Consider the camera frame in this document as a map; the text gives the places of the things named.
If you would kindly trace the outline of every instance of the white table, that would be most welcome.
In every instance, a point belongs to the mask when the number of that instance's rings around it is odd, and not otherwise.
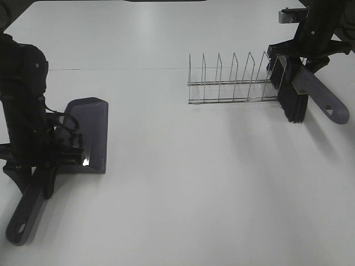
[[[205,45],[206,54],[228,55],[237,48],[258,52],[292,36],[294,25],[278,25],[277,10],[297,3],[249,2],[40,2],[14,23],[8,32],[19,42],[27,38],[36,44],[50,60],[49,106],[63,110],[70,100],[86,96],[109,102],[108,167],[102,176],[59,176],[37,231],[21,248],[4,237],[21,194],[2,174],[0,265],[353,264],[353,54],[332,56],[318,74],[349,107],[351,120],[344,126],[328,120],[312,101],[301,125],[288,123],[272,103],[187,104],[187,57],[189,52],[200,55],[199,44]],[[228,15],[216,17],[230,33],[212,27],[212,19],[207,19],[214,16],[212,7],[218,15]],[[249,25],[242,21],[231,27],[227,21],[239,20],[231,16],[235,12],[246,18],[251,7],[263,17],[250,16],[251,24],[276,27],[271,36],[260,33],[241,39],[234,34],[247,32]],[[150,11],[153,23],[145,30],[154,42],[151,54],[149,43],[140,43],[139,49],[133,38],[139,35],[139,18],[149,19]],[[185,23],[187,13],[196,14],[187,21],[209,23],[203,40],[183,37],[186,28],[177,23]],[[68,22],[56,21],[64,14]],[[111,24],[111,19],[121,23]],[[52,32],[61,23],[60,34]],[[89,40],[89,28],[99,33],[97,24],[102,30],[99,36],[94,34],[97,39],[77,50],[78,60],[68,60],[77,44]],[[84,25],[87,29],[75,40],[67,40],[78,34],[73,29]],[[168,32],[157,30],[164,25],[173,25],[179,36],[171,44],[175,54],[166,50],[167,43],[156,47],[156,40]],[[191,27],[194,37],[199,27]],[[122,42],[118,32],[129,29],[132,32]],[[57,43],[56,35],[63,42]],[[227,39],[209,37],[216,35]],[[94,56],[98,45],[111,40],[116,48],[107,51],[116,50],[113,61],[105,61],[108,54]],[[0,140],[6,142],[4,128]]]

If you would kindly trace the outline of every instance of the gray brush handle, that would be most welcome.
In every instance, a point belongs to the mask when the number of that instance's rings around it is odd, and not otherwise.
[[[299,94],[308,94],[330,120],[344,125],[349,121],[349,110],[310,70],[301,66],[292,80]]]

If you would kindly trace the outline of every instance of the black bristles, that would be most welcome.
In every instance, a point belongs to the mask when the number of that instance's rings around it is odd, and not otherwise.
[[[280,102],[289,122],[301,123],[305,119],[308,95],[298,94],[292,83],[284,75],[283,66],[279,60],[271,74],[270,80],[276,89],[279,89],[277,100]]]

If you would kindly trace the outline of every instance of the dish rack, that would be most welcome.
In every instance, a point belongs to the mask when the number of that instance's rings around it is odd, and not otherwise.
[[[248,53],[245,66],[239,73],[240,65],[236,53],[233,53],[230,68],[223,67],[220,53],[217,65],[208,68],[205,54],[202,55],[202,66],[191,67],[189,55],[189,104],[212,103],[250,103],[277,100],[278,90],[270,81],[273,69],[266,52],[262,53],[258,69],[251,52]]]

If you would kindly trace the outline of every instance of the wire rack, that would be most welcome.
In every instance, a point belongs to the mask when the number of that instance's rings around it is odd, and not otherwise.
[[[233,53],[230,68],[223,67],[220,54],[218,54],[215,67],[207,67],[205,54],[203,54],[202,66],[193,68],[190,54],[187,82],[189,104],[275,101],[278,90],[270,81],[273,69],[270,69],[269,65],[270,59],[267,53],[263,52],[256,69],[254,57],[249,52],[245,66],[240,73],[240,65],[235,53]]]

